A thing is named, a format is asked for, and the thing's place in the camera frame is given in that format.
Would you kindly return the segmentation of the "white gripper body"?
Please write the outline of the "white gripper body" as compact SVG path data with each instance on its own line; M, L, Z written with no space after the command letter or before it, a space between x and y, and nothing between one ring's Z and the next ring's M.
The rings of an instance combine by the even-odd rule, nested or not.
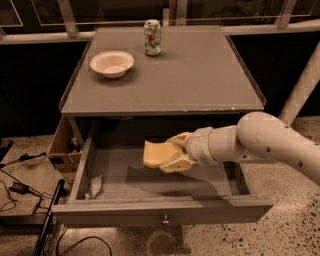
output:
M216 165L217 161L212 157L209 148L209 135L212 127L199 128L188 138L186 152L189 158L199 166Z

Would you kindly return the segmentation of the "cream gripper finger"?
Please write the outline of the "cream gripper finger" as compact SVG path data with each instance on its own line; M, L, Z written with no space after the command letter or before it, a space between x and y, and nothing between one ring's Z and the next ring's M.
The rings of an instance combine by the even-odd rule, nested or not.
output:
M187 154L176 153L159 165L159 169L165 173L182 172L191 169L193 161Z
M191 136L190 132L183 132L168 139L169 143L179 145L181 147L185 147Z

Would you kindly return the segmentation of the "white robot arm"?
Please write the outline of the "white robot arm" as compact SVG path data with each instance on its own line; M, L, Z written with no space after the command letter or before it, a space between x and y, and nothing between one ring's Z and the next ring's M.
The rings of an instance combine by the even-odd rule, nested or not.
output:
M192 165L215 165L223 161L237 163L278 161L291 166L316 184L320 184L320 146L290 127L309 95L319 82L319 51L315 50L292 90L281 114L250 112L237 124L214 129L200 128L179 134L168 141L180 150L159 168L167 173L188 170Z

